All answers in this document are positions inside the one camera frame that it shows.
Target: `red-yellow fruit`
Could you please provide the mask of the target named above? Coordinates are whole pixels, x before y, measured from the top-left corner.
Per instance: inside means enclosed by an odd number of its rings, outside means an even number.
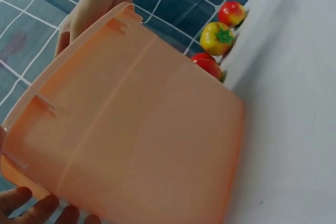
[[[210,54],[207,54],[206,52],[199,52],[199,53],[195,54],[193,57],[191,57],[190,59],[194,62],[197,61],[197,60],[212,60],[212,61],[216,62],[215,58],[212,57]]]
[[[233,28],[239,25],[246,18],[246,12],[240,3],[228,1],[222,5],[218,13],[218,20]]]
[[[219,65],[212,60],[200,59],[196,61],[196,64],[215,77],[218,81],[222,81],[223,73]]]

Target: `fake tomato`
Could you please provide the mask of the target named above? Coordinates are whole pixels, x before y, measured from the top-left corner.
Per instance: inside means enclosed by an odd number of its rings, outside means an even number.
[[[231,49],[234,36],[230,28],[224,23],[212,22],[204,28],[200,43],[208,54],[221,56]]]

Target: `finger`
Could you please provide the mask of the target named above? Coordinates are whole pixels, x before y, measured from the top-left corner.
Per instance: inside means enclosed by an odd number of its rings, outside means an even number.
[[[59,200],[56,196],[49,195],[28,209],[21,216],[14,219],[16,224],[43,224],[56,211]]]
[[[76,224],[79,219],[79,210],[73,206],[67,206],[56,220],[55,224]]]
[[[97,216],[89,215],[83,224],[101,224],[101,220]]]
[[[33,196],[27,187],[18,187],[0,193],[0,211],[9,216],[19,207],[27,203]]]
[[[70,44],[70,32],[65,31],[59,33],[57,46],[55,50],[54,58],[56,58],[64,49],[66,49]]]

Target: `orange plastic container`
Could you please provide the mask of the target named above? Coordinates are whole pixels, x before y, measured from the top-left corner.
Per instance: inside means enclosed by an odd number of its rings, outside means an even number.
[[[120,224],[218,224],[243,105],[123,3],[27,89],[3,127],[1,171]]]

